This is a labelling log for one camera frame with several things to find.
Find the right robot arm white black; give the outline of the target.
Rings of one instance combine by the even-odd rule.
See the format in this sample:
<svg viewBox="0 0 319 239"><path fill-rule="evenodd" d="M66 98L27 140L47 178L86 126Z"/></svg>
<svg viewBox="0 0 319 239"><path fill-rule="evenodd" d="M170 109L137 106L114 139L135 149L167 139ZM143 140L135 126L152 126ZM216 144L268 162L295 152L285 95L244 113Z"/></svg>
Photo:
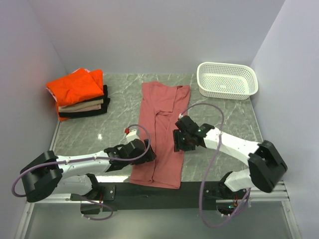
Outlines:
<svg viewBox="0 0 319 239"><path fill-rule="evenodd" d="M198 126L189 116L179 116L175 125L175 152L191 151L201 146L225 153L247 165L247 169L230 171L217 182L213 193L216 198L229 199L236 192L253 187L271 193L288 170L270 141L244 140L206 123Z"/></svg>

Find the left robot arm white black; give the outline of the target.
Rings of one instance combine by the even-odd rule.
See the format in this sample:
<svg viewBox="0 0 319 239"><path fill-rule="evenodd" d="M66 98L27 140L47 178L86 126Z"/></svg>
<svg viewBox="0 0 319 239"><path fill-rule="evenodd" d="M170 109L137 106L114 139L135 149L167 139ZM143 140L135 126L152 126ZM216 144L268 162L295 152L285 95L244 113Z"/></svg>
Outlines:
<svg viewBox="0 0 319 239"><path fill-rule="evenodd" d="M148 139L134 139L87 155L61 156L49 150L20 173L25 197L30 203L56 193L79 194L94 200L100 193L96 175L118 171L128 165L152 162L155 158Z"/></svg>

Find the pink red t shirt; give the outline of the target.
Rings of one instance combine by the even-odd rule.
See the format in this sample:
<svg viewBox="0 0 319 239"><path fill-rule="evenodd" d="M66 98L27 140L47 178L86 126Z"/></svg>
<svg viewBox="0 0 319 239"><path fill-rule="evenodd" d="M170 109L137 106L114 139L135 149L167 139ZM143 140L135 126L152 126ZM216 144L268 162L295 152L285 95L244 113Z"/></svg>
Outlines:
<svg viewBox="0 0 319 239"><path fill-rule="evenodd" d="M174 151L173 130L179 114L188 106L190 86L169 87L160 82L142 84L139 124L140 139L151 139L155 160L134 165L130 183L178 189L184 161L183 152Z"/></svg>

